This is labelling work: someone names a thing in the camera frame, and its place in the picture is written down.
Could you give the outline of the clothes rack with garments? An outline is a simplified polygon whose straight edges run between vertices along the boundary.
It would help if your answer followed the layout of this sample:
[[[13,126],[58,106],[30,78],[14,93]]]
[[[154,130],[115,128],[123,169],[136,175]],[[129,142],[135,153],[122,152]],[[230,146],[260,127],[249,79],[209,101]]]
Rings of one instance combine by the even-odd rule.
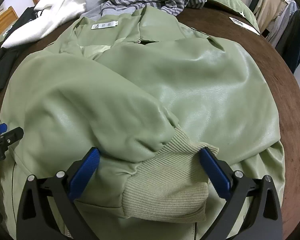
[[[261,34],[295,72],[300,64],[300,8],[294,0],[249,0]]]

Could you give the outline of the black garment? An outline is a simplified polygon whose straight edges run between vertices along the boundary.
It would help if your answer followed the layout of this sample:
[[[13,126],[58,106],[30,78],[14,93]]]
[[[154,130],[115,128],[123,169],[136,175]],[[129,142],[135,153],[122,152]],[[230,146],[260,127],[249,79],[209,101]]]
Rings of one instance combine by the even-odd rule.
[[[23,14],[19,17],[19,19],[15,22],[13,27],[8,31],[4,41],[18,28],[34,20],[36,18],[36,14],[34,12],[34,7],[27,8]],[[14,65],[15,60],[19,56],[19,54],[25,49],[29,48],[29,45],[19,45],[16,48],[0,48],[0,92],[5,87],[5,84],[10,75],[11,69]]]

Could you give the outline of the wooden headboard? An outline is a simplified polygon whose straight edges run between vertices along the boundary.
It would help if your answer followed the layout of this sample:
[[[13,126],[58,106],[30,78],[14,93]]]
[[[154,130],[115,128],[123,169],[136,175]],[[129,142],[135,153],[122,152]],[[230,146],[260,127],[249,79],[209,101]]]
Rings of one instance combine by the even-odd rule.
[[[1,33],[7,29],[13,22],[18,19],[18,15],[12,6],[10,6],[7,10],[5,10],[0,15],[0,35]]]

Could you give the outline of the white fleece garment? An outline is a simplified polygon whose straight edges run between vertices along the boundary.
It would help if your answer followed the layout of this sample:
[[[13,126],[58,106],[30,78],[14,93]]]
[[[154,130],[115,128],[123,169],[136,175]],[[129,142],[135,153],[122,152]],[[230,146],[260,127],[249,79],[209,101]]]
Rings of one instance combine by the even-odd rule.
[[[58,26],[72,20],[86,11],[86,0],[40,0],[34,7],[42,14],[11,33],[3,42],[3,48],[13,48],[38,41]]]

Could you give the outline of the white card on bed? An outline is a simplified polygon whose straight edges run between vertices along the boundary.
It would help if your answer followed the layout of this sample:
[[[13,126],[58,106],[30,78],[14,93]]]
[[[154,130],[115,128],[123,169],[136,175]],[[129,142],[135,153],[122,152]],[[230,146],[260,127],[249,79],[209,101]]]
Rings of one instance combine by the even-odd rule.
[[[248,31],[251,31],[251,32],[253,32],[257,35],[260,35],[260,33],[254,27],[252,27],[252,26],[250,26],[250,25],[248,25],[248,24],[246,24],[246,23],[244,23],[244,22],[242,22],[242,21],[240,21],[236,18],[233,18],[233,17],[229,17],[229,18],[234,24],[236,24],[236,25],[238,25],[238,26],[240,26],[244,29],[247,29]]]

